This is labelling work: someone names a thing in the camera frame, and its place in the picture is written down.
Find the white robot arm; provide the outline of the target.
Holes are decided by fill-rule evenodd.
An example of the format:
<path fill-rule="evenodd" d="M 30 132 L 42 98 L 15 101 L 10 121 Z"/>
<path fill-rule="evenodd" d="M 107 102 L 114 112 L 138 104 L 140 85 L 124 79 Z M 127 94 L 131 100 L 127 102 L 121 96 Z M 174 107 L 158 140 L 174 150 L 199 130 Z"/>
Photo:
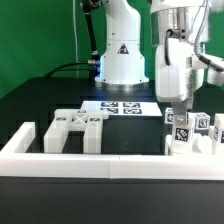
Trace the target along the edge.
<path fill-rule="evenodd" d="M 148 0 L 155 55 L 155 92 L 160 102 L 172 105 L 174 119 L 188 122 L 194 92 L 203 82 L 224 85 L 224 59 L 205 53 L 209 39 L 209 15 L 224 11 L 220 0 Z M 106 13 L 106 51 L 97 51 L 91 12 Z M 141 18 L 127 0 L 82 0 L 92 56 L 100 64 L 95 83 L 129 90 L 149 82 L 140 53 Z"/>

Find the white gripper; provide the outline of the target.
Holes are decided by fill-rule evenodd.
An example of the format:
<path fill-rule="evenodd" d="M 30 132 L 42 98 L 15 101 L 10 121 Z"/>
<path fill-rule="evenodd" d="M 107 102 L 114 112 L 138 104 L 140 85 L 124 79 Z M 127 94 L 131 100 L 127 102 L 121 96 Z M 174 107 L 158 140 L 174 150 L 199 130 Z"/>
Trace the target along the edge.
<path fill-rule="evenodd" d="M 174 123 L 186 125 L 187 98 L 203 84 L 204 69 L 197 67 L 193 46 L 169 38 L 168 46 L 159 45 L 155 59 L 155 89 L 160 102 L 172 103 Z"/>

